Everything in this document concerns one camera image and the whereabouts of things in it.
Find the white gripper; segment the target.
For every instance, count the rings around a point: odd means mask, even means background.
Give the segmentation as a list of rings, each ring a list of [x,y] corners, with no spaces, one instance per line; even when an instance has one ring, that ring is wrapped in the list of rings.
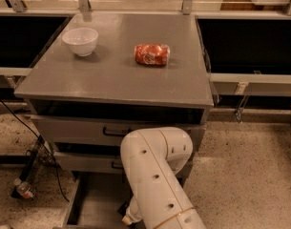
[[[125,225],[131,225],[132,223],[138,223],[140,221],[142,221],[142,216],[139,211],[135,197],[132,197],[130,204],[126,210],[126,215],[122,219],[122,222]]]

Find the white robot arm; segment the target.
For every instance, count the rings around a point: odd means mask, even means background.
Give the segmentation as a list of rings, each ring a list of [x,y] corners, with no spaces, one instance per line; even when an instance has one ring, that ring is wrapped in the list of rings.
[[[206,229],[176,178],[193,151],[189,135],[175,127],[140,129],[120,146],[121,162],[133,192],[122,221],[146,229]]]

